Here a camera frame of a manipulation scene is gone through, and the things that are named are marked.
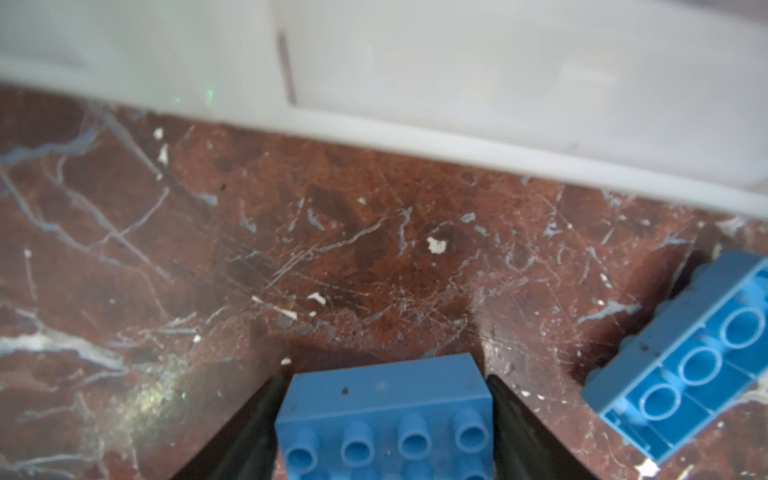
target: blue building block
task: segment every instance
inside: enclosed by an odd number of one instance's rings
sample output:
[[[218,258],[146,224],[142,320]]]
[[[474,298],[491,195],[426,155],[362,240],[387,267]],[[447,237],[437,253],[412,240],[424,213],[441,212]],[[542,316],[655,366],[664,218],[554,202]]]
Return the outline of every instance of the blue building block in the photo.
[[[275,420],[289,480],[492,480],[492,398],[465,353],[293,377]]]
[[[700,266],[637,336],[590,372],[581,396],[662,463],[768,367],[768,258],[729,251]]]

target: brown marble surface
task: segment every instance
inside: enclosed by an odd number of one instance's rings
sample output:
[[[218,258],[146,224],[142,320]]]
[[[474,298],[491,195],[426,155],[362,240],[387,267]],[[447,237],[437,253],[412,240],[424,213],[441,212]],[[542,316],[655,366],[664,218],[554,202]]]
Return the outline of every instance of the brown marble surface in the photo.
[[[2,478],[167,478],[284,357],[469,351],[597,476],[635,479],[584,376],[698,263],[768,253],[761,223],[623,194],[14,88],[0,105]],[[761,385],[658,478],[768,478]]]

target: lego brick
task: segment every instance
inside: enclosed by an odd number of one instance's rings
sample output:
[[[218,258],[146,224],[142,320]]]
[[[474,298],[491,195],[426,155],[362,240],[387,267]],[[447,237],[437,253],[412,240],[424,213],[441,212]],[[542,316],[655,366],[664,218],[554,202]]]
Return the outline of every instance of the lego brick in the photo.
[[[670,458],[768,367],[768,258],[728,251],[656,309],[581,396],[656,463]]]
[[[289,480],[492,480],[492,406],[465,353],[296,375],[275,430]]]

